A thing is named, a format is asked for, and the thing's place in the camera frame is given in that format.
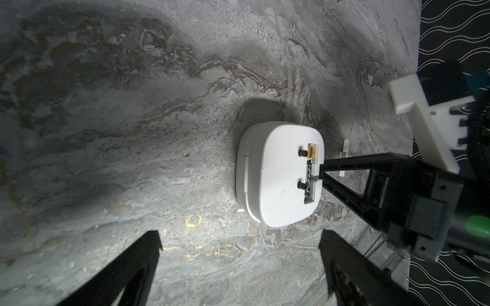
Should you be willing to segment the white battery cover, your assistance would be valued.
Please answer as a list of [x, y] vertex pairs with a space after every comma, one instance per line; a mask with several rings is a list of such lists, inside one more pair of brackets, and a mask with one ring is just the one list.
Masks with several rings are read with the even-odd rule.
[[[350, 141], [348, 139], [344, 139], [343, 140], [343, 145], [342, 145], [342, 148], [341, 148], [341, 152], [339, 154], [339, 157], [341, 159], [348, 157], [349, 145], [350, 145]], [[338, 175], [340, 177], [344, 177], [345, 176], [345, 171], [344, 170], [340, 170], [338, 172]]]

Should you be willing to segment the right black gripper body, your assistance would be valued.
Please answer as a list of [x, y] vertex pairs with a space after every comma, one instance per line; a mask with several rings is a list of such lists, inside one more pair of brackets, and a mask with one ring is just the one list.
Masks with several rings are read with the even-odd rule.
[[463, 177], [399, 154], [376, 154], [369, 162], [365, 199], [375, 228], [390, 244], [437, 261], [463, 191]]

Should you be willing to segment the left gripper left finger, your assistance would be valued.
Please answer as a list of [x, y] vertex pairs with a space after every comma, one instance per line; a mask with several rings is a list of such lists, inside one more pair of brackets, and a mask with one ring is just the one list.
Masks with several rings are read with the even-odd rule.
[[158, 231], [143, 234], [60, 305], [145, 305], [163, 249]]

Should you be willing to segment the black gold AA battery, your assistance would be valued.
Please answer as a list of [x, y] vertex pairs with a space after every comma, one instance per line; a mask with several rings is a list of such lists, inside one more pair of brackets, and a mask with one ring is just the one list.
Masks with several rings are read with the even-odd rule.
[[308, 144], [306, 150], [306, 182], [305, 182], [305, 204], [313, 203], [315, 199], [315, 167], [317, 163], [318, 144]]

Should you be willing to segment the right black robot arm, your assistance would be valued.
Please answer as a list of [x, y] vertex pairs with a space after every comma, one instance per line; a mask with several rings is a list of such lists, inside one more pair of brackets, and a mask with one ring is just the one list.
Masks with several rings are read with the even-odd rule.
[[437, 261], [448, 248], [485, 283], [489, 273], [489, 96], [468, 122], [467, 156], [473, 177], [407, 155], [383, 153], [327, 159], [323, 187], [384, 240], [410, 255]]

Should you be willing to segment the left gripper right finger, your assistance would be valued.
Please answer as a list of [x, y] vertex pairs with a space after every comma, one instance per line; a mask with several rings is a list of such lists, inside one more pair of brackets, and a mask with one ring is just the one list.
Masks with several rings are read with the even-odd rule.
[[422, 305], [336, 232], [325, 229], [318, 248], [338, 305]]

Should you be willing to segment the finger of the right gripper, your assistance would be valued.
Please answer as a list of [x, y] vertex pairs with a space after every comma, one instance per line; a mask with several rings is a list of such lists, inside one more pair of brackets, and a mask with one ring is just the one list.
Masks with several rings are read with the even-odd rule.
[[372, 154], [349, 158], [326, 159], [320, 167], [321, 172], [339, 172], [348, 170], [370, 170], [392, 163], [394, 154]]
[[381, 231], [384, 227], [383, 212], [380, 208], [382, 193], [387, 177], [370, 171], [364, 191], [361, 194], [352, 191], [349, 187], [332, 178], [326, 172], [321, 174], [323, 188], [328, 190], [339, 201], [356, 213], [363, 221], [375, 230]]

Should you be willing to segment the white square alarm clock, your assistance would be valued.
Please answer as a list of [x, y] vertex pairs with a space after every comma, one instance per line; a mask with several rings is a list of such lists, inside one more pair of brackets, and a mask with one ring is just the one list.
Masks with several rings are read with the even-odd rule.
[[[318, 144], [318, 152], [315, 199], [305, 204], [308, 144]], [[324, 140], [313, 127], [279, 121], [249, 127], [237, 153], [238, 203], [254, 220], [273, 228], [308, 218], [322, 194], [324, 149]]]

